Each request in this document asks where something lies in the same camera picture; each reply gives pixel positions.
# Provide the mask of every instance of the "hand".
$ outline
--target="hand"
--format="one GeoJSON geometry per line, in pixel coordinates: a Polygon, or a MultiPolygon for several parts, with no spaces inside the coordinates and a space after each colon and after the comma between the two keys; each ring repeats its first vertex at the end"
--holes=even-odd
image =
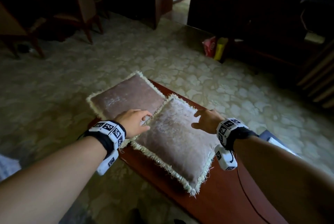
{"type": "Polygon", "coordinates": [[[141,121],[145,121],[145,116],[152,116],[152,114],[147,110],[131,109],[122,112],[117,117],[115,117],[114,120],[123,125],[124,129],[126,130],[126,138],[130,139],[150,129],[148,125],[140,125],[141,121]]]}
{"type": "Polygon", "coordinates": [[[216,110],[198,110],[194,114],[194,117],[198,116],[201,116],[198,123],[192,123],[191,127],[194,129],[201,129],[210,134],[216,134],[219,123],[224,120],[224,117],[222,117],[216,110]]]}

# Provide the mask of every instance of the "red bag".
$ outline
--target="red bag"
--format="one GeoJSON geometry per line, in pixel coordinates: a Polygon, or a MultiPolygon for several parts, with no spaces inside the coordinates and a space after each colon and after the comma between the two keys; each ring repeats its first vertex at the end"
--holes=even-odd
{"type": "Polygon", "coordinates": [[[206,39],[202,42],[204,46],[205,55],[207,57],[213,58],[216,52],[216,37],[206,39]]]}

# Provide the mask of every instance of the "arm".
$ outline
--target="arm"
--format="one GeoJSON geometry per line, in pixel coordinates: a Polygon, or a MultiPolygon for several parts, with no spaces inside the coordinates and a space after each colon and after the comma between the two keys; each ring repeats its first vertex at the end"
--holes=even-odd
{"type": "MultiPolygon", "coordinates": [[[[198,111],[195,129],[216,134],[224,118],[216,111],[198,111]]],[[[270,203],[289,223],[333,223],[334,181],[303,159],[251,136],[237,139],[237,157],[270,203]]]]}
{"type": "MultiPolygon", "coordinates": [[[[151,115],[130,110],[115,118],[127,138],[150,129],[139,123],[151,115]]],[[[32,164],[0,184],[0,223],[57,223],[106,156],[102,144],[85,137],[32,164]]]]}

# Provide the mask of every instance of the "red wooden surface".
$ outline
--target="red wooden surface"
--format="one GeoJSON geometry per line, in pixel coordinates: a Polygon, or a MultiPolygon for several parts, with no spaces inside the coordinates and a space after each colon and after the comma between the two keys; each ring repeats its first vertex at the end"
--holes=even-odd
{"type": "MultiPolygon", "coordinates": [[[[156,82],[152,81],[152,83],[166,96],[176,94],[156,82]]],[[[191,106],[204,109],[193,101],[181,95],[178,96],[191,106]]],[[[98,120],[98,118],[94,119],[89,127],[98,120]]],[[[242,191],[237,170],[223,171],[216,158],[212,163],[207,181],[201,185],[200,193],[196,197],[190,197],[176,179],[172,179],[163,168],[140,151],[134,150],[129,145],[123,151],[124,153],[120,153],[119,157],[125,163],[200,223],[265,223],[254,211],[242,191]]],[[[240,159],[238,159],[238,169],[242,185],[257,211],[271,224],[286,224],[284,218],[258,188],[240,159]]]]}

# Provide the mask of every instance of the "wristband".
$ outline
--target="wristband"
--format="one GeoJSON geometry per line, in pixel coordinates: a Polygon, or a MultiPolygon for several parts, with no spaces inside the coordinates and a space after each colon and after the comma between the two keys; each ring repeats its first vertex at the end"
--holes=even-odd
{"type": "Polygon", "coordinates": [[[217,127],[217,137],[226,150],[234,151],[233,144],[236,139],[246,139],[250,136],[258,135],[235,118],[227,118],[217,127]]]}
{"type": "Polygon", "coordinates": [[[84,137],[92,136],[96,138],[107,152],[106,157],[97,169],[99,175],[103,175],[118,158],[117,149],[125,140],[125,135],[124,127],[113,120],[100,121],[83,133],[84,137]]]}

